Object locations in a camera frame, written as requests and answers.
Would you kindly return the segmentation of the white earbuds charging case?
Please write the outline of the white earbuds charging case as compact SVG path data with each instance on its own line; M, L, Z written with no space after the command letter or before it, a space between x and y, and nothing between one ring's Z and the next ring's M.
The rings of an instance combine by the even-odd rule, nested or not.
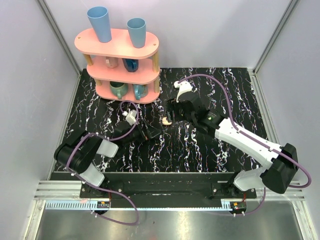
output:
M167 117L163 117L162 118L162 124L165 126L170 126L172 124L171 121L169 121L169 119Z

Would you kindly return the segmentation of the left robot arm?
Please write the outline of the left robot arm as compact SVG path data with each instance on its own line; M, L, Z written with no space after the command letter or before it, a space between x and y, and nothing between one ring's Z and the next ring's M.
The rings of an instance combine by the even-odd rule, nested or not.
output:
M119 156L121 150L132 142L143 143L161 135L161 130L153 127L144 119L129 132L132 126L127 121L121 121L114 129L115 141L107 141L98 136L88 137L68 162L77 144L88 134L86 130L77 129L54 152L54 159L63 166L68 166L72 173L78 174L91 185L90 192L97 198L103 198L108 193L105 177L93 164L96 155L113 158Z

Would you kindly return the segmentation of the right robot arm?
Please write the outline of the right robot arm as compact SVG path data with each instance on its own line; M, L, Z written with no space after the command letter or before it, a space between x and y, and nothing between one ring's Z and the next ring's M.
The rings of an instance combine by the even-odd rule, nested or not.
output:
M167 100L166 112L169 122L187 121L200 133L224 141L259 162L260 168L236 172L232 176L227 185L232 198L239 198L249 189L263 187L284 194L299 169L297 150L292 144L281 146L263 139L233 124L217 110L207 109L199 97L190 93L180 96L180 100Z

